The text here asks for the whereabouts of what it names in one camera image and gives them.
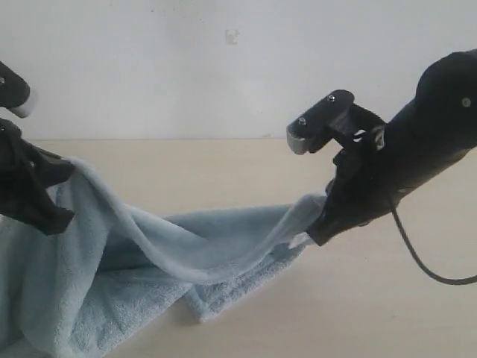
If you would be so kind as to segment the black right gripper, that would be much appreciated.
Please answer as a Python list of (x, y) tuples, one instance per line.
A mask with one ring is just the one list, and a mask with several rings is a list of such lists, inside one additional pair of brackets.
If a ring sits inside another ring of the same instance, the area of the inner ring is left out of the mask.
[(306, 233), (318, 246), (330, 239), (389, 214), (401, 202), (399, 193), (379, 169), (376, 147), (360, 142), (334, 158), (335, 178), (326, 188), (326, 206)]

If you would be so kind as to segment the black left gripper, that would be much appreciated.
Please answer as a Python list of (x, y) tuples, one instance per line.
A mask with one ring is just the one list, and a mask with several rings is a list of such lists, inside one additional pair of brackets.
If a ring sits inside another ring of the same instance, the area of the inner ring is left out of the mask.
[(1, 214), (47, 236), (64, 232), (75, 213), (57, 206), (47, 188), (74, 171), (70, 161), (25, 141), (19, 127), (1, 120)]

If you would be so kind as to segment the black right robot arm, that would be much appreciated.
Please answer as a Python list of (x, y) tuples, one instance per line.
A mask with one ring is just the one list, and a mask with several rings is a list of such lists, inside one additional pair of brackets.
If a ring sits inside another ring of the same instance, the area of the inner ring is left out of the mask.
[(476, 50), (456, 51), (421, 75), (389, 122), (333, 159), (335, 176), (306, 233), (319, 246), (391, 213), (401, 200), (476, 146)]

